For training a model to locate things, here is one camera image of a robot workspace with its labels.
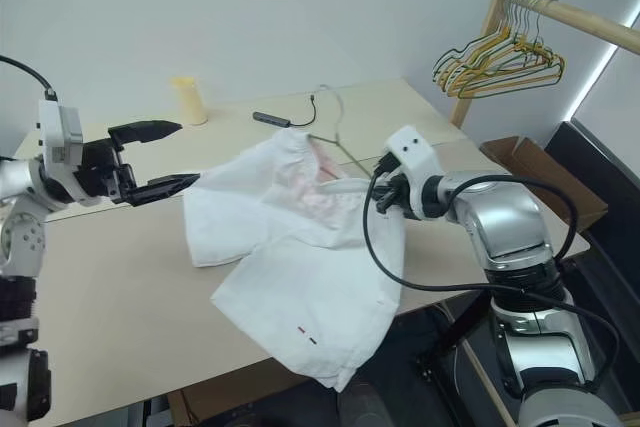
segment cardboard box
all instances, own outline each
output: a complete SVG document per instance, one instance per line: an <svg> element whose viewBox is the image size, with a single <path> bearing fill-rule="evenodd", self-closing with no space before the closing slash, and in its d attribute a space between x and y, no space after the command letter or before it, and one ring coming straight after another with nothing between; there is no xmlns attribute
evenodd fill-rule
<svg viewBox="0 0 640 427"><path fill-rule="evenodd" d="M249 402L282 392L309 380L274 359L169 392L175 427L191 427Z"/></svg>
<svg viewBox="0 0 640 427"><path fill-rule="evenodd" d="M607 213L607 204L600 197L527 138L520 142L519 137L491 140L482 144L480 150L514 175L533 177L564 190L578 209L578 232ZM530 190L567 222L568 210L562 200L543 189L532 187Z"/></svg>

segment wooden pole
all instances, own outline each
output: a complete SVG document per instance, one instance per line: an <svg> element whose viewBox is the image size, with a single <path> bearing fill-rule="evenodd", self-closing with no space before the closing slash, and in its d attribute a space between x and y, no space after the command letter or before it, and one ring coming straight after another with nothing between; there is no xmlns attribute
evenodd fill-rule
<svg viewBox="0 0 640 427"><path fill-rule="evenodd" d="M593 12L557 0L542 0L532 2L531 5L527 4L526 0L513 2L640 55L640 30L630 29Z"/></svg>
<svg viewBox="0 0 640 427"><path fill-rule="evenodd" d="M491 3L489 4L489 12L487 12L487 16L482 24L481 35L489 35L490 33L495 32L503 15L502 0L491 0ZM472 99L458 99L453 106L449 122L458 128L462 127L464 118L467 116L467 112L469 111L471 100Z"/></svg>

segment wooden clothing rack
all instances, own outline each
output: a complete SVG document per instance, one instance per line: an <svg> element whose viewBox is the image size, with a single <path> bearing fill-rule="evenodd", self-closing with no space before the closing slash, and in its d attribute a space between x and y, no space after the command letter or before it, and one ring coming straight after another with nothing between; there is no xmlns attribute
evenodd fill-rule
<svg viewBox="0 0 640 427"><path fill-rule="evenodd" d="M578 7L557 0L541 0L533 4L527 3L524 0L509 0L509 2L538 12L540 15L562 22L563 24L582 30L587 34L594 35L634 54L640 55L640 31L617 24L598 14L579 9ZM503 0L491 0L489 12L482 25L482 35L489 35L498 28L498 24L504 15L503 4ZM456 127L460 128L462 126L469 111L471 100L472 99L458 99L454 105L449 120Z"/></svg>

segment yellow cup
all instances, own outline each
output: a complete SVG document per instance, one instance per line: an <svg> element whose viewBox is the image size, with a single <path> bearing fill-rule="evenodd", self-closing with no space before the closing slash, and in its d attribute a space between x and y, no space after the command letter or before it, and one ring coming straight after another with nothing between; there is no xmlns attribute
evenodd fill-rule
<svg viewBox="0 0 640 427"><path fill-rule="evenodd" d="M184 121L191 125L204 124L207 121L207 111L204 110L202 99L198 93L196 79L193 77L173 77L173 85L180 97L180 107Z"/></svg>

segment table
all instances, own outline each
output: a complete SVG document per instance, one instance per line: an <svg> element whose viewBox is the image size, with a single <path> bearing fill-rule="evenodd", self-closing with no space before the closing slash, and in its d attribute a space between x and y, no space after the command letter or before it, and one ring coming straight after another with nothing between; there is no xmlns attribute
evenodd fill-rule
<svg viewBox="0 0 640 427"><path fill-rule="evenodd" d="M435 144L445 170L498 169L402 80L340 93L347 107L344 144L370 166L391 133L413 124ZM313 132L330 136L324 99L323 94ZM131 163L142 172L139 178L150 178L229 160L273 133L249 119L252 110L304 115L305 100L300 94L225 104L203 128L184 129L155 145L127 147ZM89 137L99 130L89 127ZM18 156L31 155L33 141L28 136ZM339 151L333 154L346 160ZM69 209L66 217L47 222L36 346L49 351L53 407L33 425L71 422L268 358L210 304L211 293L234 265L191 266L181 204L179 196L138 208L105 204L84 215ZM566 225L546 206L542 210L557 249ZM587 248L576 238L570 253ZM485 281L464 229L444 221L408 223L405 276L431 284ZM404 290L400 312L452 295Z"/></svg>

